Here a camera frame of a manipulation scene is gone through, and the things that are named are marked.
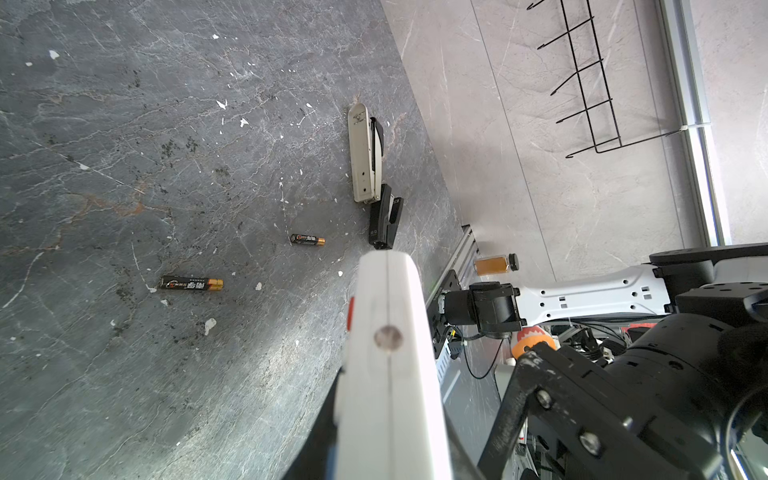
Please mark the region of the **white remote control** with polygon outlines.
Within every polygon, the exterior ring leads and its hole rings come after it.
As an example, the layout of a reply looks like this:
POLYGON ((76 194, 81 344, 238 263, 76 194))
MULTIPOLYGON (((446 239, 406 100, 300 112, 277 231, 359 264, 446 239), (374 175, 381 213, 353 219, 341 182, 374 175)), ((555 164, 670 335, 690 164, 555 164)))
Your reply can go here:
POLYGON ((332 479, 450 479, 448 435, 412 258, 359 262, 334 406, 332 479))

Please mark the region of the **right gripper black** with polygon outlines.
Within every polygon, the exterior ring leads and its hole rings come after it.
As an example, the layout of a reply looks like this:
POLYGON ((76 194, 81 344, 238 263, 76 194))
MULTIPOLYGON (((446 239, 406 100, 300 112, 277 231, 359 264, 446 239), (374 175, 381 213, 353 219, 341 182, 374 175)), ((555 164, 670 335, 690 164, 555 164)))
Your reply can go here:
POLYGON ((528 427, 567 479, 735 479, 734 449, 766 416, 766 324, 673 314, 606 366, 530 348, 478 467, 500 478, 528 427))

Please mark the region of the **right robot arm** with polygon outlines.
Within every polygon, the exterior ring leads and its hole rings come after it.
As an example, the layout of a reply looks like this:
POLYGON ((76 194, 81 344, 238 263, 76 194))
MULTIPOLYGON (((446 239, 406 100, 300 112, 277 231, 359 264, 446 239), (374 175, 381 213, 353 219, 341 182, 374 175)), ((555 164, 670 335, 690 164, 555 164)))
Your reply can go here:
POLYGON ((427 304, 439 362, 476 340, 508 346, 499 409, 477 460, 456 433, 459 477, 754 479, 745 439, 767 436, 767 247, 654 253, 545 286, 448 271, 427 304))

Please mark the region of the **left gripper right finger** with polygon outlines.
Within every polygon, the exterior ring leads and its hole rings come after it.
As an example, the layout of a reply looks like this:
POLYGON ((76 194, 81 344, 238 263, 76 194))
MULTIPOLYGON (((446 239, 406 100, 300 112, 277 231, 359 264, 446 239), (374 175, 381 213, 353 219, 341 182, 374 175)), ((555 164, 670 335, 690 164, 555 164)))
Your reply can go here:
POLYGON ((453 480, 483 480, 484 476, 462 445, 449 415, 444 414, 453 480))

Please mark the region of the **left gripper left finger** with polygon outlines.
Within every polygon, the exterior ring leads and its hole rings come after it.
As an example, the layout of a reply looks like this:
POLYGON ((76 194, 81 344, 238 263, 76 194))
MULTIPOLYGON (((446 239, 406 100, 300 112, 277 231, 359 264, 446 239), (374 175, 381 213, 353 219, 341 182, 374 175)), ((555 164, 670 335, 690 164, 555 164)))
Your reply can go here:
POLYGON ((331 479, 335 462, 337 426, 334 420, 337 375, 299 453, 283 475, 283 479, 331 479))

